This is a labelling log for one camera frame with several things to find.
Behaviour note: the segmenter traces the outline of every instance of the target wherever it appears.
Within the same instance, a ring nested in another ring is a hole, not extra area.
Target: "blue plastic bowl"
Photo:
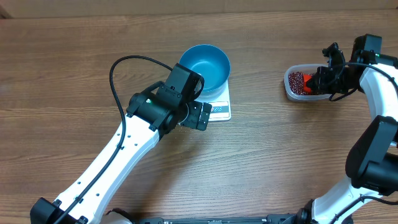
[[[226,54],[218,47],[208,44],[188,49],[181,56],[180,64],[199,73],[205,79],[201,96],[216,94],[231,73],[231,64]]]

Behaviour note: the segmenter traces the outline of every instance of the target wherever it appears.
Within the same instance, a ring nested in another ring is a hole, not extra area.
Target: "wooden table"
[[[0,20],[0,223],[29,223],[36,200],[53,200],[110,140],[120,122],[108,83],[116,59],[138,54],[172,66],[203,43],[231,61],[232,120],[205,132],[177,127],[109,208],[164,218],[295,213],[343,178],[370,116],[361,93],[291,102],[284,73],[324,63],[321,49],[332,42],[349,58],[366,33],[398,56],[397,10]],[[142,60],[121,63],[115,82],[124,107],[168,74]],[[354,219],[396,223],[397,211],[371,202]]]

